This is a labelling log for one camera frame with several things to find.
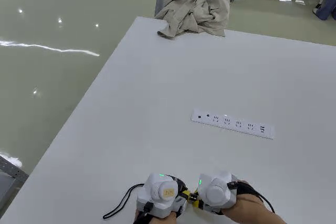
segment hand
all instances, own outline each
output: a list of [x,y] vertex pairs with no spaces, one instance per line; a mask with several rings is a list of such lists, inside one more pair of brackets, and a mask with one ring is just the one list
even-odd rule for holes
[[[139,211],[137,210],[135,212],[135,218],[137,218],[138,214]],[[151,220],[151,222],[149,222],[149,224],[176,224],[176,213],[171,212],[170,215],[168,215],[164,219],[153,217],[153,219]]]
[[279,216],[267,210],[258,197],[251,194],[237,195],[236,203],[231,208],[222,209],[222,213],[240,224],[285,223]]

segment power strip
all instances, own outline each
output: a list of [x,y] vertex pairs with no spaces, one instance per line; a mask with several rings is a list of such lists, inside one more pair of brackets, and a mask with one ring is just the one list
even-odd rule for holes
[[228,115],[202,112],[198,109],[194,110],[191,116],[191,121],[269,139],[273,139],[275,134],[274,127],[265,123],[253,123],[251,121],[236,119]]

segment blue jeans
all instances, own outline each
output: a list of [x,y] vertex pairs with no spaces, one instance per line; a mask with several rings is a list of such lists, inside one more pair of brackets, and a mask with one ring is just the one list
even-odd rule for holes
[[316,15],[321,20],[326,20],[330,14],[336,19],[336,0],[325,0],[325,3],[316,12]]

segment white table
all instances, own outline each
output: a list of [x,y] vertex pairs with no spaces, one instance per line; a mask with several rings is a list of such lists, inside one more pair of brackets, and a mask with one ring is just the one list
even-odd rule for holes
[[[332,223],[336,48],[226,31],[167,40],[137,18],[58,133],[1,224],[131,223],[150,172],[232,171],[288,223]],[[194,108],[275,126],[274,140],[193,123]],[[179,223],[229,223],[193,213]]]

